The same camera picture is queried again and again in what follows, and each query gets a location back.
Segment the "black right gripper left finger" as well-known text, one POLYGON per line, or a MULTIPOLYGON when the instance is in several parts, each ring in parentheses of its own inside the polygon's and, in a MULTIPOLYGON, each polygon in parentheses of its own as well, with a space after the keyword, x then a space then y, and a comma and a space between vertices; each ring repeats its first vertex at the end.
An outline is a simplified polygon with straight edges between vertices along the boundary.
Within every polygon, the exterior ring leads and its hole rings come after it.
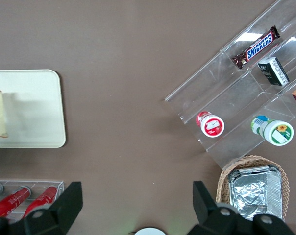
POLYGON ((0 235, 66 235, 82 207, 82 184, 71 182, 47 209, 37 209, 13 224, 0 217, 0 235))

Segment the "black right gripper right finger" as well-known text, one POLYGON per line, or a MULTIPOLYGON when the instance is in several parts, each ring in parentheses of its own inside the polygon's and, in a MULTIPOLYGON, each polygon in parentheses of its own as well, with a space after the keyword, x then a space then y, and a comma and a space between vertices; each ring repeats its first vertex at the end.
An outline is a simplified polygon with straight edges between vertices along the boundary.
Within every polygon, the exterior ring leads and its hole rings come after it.
POLYGON ((198 224, 189 235, 292 235, 288 225, 274 215, 258 214, 247 220, 231 208, 217 206, 204 182, 193 182, 193 207, 198 224))

